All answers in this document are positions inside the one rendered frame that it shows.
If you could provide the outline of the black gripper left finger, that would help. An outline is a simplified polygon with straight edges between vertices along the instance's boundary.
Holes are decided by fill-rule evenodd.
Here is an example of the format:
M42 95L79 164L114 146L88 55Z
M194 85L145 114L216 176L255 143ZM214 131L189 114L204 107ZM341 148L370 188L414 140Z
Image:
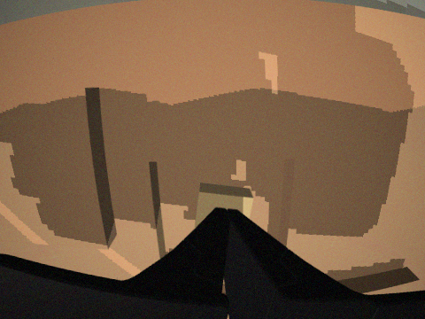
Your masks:
M0 319L228 319L230 220L215 208L177 247L120 281L0 254Z

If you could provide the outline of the orange square puzzle board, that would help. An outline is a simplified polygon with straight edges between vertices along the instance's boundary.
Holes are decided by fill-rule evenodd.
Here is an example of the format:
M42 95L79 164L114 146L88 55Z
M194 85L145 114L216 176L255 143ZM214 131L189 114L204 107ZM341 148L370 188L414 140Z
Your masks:
M120 281L200 183L362 294L425 291L425 18L135 0L0 25L0 254Z

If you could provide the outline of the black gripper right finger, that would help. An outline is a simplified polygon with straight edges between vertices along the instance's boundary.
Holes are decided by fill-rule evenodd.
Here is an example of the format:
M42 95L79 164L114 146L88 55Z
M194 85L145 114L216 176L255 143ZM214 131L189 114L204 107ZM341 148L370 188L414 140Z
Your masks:
M230 319L425 319L425 291L362 294L326 276L236 209L224 290Z

